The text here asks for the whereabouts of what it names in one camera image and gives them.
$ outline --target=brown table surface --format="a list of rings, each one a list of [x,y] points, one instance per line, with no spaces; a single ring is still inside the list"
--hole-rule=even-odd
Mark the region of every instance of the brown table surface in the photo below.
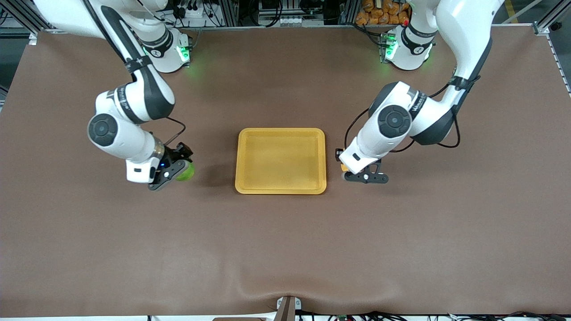
[[[282,295],[328,314],[570,313],[571,101],[545,37],[492,34],[461,146],[391,154],[390,182],[367,185],[340,179],[335,148],[386,83],[448,80],[441,39],[405,72],[352,29],[205,32],[164,76],[196,176],[161,192],[87,139],[96,95],[130,81],[111,48],[40,34],[0,115],[0,315],[244,314]],[[322,129],[325,193],[238,194],[246,127]]]

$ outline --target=plastic tray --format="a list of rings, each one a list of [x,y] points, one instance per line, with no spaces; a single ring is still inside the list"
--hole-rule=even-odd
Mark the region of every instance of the plastic tray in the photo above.
[[[317,128],[246,128],[238,137],[236,190],[242,194],[325,191],[325,134]]]

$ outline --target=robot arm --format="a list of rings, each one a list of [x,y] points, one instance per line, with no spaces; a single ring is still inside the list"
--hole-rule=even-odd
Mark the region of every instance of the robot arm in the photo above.
[[[173,71],[185,59],[188,61],[188,56],[179,55],[179,45],[184,42],[179,31],[167,29],[156,19],[129,14],[133,9],[148,8],[142,7],[143,2],[137,6],[131,3],[133,7],[126,6],[126,2],[69,0],[65,6],[37,0],[36,4],[53,24],[71,33],[104,38],[123,59],[133,82],[98,95],[95,116],[89,121],[87,133],[96,147],[126,160],[127,180],[148,183],[150,189],[158,190],[186,170],[194,172],[194,169],[188,147],[180,143],[172,150],[140,128],[144,122],[168,117],[175,104],[174,94],[153,60],[163,71]],[[64,17],[58,11],[62,8],[73,10],[80,18]],[[146,55],[130,28],[154,58]]]
[[[415,5],[417,2],[420,1],[410,1],[413,9],[421,7]],[[439,102],[435,101],[402,82],[383,87],[369,108],[369,119],[339,156],[353,174],[387,155],[407,135],[421,145],[440,143],[450,132],[466,95],[480,77],[478,74],[492,45],[492,19],[503,0],[441,0],[437,6],[431,6],[433,2],[423,1],[422,8],[426,11],[417,11],[410,26],[417,26],[421,30],[415,29],[416,34],[425,35],[432,34],[430,28],[438,28],[454,52],[457,67],[444,97]],[[401,37],[408,37],[408,27],[397,29]],[[393,59],[402,62],[399,53],[407,57],[414,53],[413,47],[399,43]]]

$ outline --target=green ball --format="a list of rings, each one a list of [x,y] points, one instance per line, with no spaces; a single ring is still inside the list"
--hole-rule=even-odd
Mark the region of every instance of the green ball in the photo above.
[[[188,164],[188,168],[182,172],[182,174],[178,175],[176,177],[176,180],[178,180],[179,182],[184,182],[185,180],[189,180],[194,176],[194,163],[190,163]]]

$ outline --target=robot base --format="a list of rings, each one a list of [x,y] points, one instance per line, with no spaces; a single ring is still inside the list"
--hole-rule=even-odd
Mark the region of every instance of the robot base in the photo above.
[[[387,47],[380,49],[381,61],[390,62],[402,70],[417,69],[428,59],[432,44],[422,54],[414,55],[403,44],[402,33],[403,27],[398,26],[382,37],[381,43],[386,44]]]
[[[156,57],[161,55],[160,51],[145,48],[152,64],[161,73],[173,73],[187,65],[190,62],[192,52],[192,38],[189,39],[187,34],[183,34],[175,28],[169,28],[169,31],[172,33],[172,44],[166,49],[162,57]]]

